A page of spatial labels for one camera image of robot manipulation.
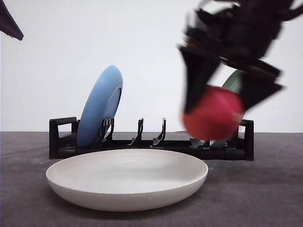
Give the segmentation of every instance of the plate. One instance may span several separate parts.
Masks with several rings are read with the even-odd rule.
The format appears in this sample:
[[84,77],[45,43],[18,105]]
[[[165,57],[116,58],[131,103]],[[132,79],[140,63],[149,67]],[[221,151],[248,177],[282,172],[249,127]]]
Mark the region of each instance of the plate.
[[[242,72],[240,70],[236,70],[233,72],[225,81],[225,83],[222,85],[223,88],[226,88],[230,91],[233,91],[234,93],[240,93],[242,89]],[[223,148],[226,144],[226,141],[229,139],[225,138],[223,140],[211,140],[210,141],[210,147],[211,148]]]
[[115,116],[122,86],[121,72],[114,65],[106,68],[98,78],[82,112],[77,133],[78,147],[87,147],[103,139],[100,137],[102,121]]
[[164,207],[195,193],[207,165],[166,150],[101,151],[64,159],[46,171],[63,199],[94,210],[139,211]]

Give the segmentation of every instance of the bowl rim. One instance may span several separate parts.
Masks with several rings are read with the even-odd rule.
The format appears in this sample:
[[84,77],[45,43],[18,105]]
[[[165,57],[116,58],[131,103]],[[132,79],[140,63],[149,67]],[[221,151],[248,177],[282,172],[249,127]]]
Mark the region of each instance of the bowl rim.
[[[79,189],[75,189],[75,188],[72,188],[72,187],[66,187],[66,186],[62,186],[54,181],[51,180],[50,176],[49,176],[49,172],[51,171],[52,168],[54,168],[56,165],[58,165],[59,163],[61,162],[64,162],[68,159],[73,159],[73,158],[78,158],[80,156],[86,156],[86,155],[91,155],[91,154],[96,154],[96,153],[103,153],[103,152],[111,152],[111,151],[121,151],[121,150],[149,150],[149,151],[164,151],[164,152],[171,152],[171,153],[178,153],[180,155],[184,155],[184,156],[188,156],[188,157],[191,157],[193,159],[197,159],[199,160],[199,162],[201,162],[202,165],[204,165],[206,167],[206,171],[204,174],[202,174],[202,176],[200,176],[198,179],[195,179],[185,185],[182,185],[180,187],[174,187],[174,188],[170,188],[170,189],[165,189],[165,190],[159,190],[159,191],[148,191],[148,192],[134,192],[134,193],[102,193],[102,192],[92,192],[92,191],[89,191],[89,190],[79,190]],[[59,186],[61,188],[64,188],[64,189],[67,189],[67,190],[72,190],[72,191],[77,191],[77,192],[84,192],[84,193],[93,193],[93,194],[102,194],[102,195],[135,195],[135,194],[148,194],[148,193],[156,193],[156,192],[166,192],[166,191],[171,191],[171,190],[176,190],[176,189],[179,189],[179,188],[183,188],[183,187],[186,187],[186,186],[189,186],[191,184],[194,184],[194,183],[197,183],[199,181],[201,181],[202,179],[205,179],[207,177],[207,174],[208,174],[208,166],[207,164],[201,160],[201,159],[198,159],[197,157],[195,156],[192,156],[192,155],[188,155],[188,154],[184,154],[184,153],[180,153],[180,152],[175,152],[175,151],[170,151],[170,150],[160,150],[160,149],[144,149],[144,148],[135,148],[135,149],[117,149],[117,150],[105,150],[105,151],[98,151],[98,152],[93,152],[93,153],[88,153],[88,154],[83,154],[83,155],[77,155],[77,156],[73,156],[73,157],[69,157],[69,158],[66,158],[66,159],[63,159],[63,160],[60,160],[59,162],[56,162],[54,164],[52,164],[50,167],[48,167],[48,169],[46,170],[46,178],[50,183],[56,185],[56,186]]]

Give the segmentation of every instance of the black object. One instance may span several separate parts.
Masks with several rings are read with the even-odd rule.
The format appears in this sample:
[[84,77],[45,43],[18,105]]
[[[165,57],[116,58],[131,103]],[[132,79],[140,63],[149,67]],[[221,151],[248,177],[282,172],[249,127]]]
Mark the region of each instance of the black object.
[[21,30],[9,13],[3,0],[0,0],[0,31],[18,40],[23,39]]
[[[138,121],[138,134],[132,140],[114,140],[114,118],[102,122],[100,133],[105,133],[105,128],[111,126],[108,135],[87,148],[78,148],[76,145],[79,120],[76,117],[52,119],[49,121],[49,158],[68,158],[76,155],[115,149],[149,148],[176,151],[195,156],[202,160],[254,160],[254,122],[242,120],[240,126],[245,127],[244,138],[238,135],[238,130],[227,141],[223,149],[211,148],[209,142],[203,143],[197,139],[190,140],[165,140],[166,119],[162,120],[162,132],[157,138],[143,140],[143,118]],[[59,137],[58,125],[71,124],[71,134]]]
[[216,1],[238,2],[239,6],[214,14],[198,9],[195,27],[187,27],[187,45],[179,48],[187,67],[185,113],[201,99],[220,62],[249,77],[239,93],[246,110],[279,91],[282,86],[275,80],[280,70],[260,58],[277,38],[283,21],[303,14],[303,5],[290,9],[294,0]]

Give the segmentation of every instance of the tabletop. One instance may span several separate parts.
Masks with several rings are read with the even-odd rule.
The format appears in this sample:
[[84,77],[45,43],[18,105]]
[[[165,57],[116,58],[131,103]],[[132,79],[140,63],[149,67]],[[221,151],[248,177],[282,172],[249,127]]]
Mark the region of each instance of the tabletop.
[[140,212],[90,210],[56,195],[45,177],[59,161],[48,159],[47,132],[2,132],[0,158],[1,227],[303,226],[303,133],[255,133],[255,161],[205,161],[209,174],[195,194]]

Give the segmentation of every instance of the blue plate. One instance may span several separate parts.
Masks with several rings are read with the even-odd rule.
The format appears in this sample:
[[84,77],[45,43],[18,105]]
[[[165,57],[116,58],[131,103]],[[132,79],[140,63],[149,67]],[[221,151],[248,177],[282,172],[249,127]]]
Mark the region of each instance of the blue plate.
[[98,78],[82,112],[77,134],[78,147],[87,147],[103,139],[100,138],[101,123],[115,116],[122,86],[122,75],[116,66],[109,66]]

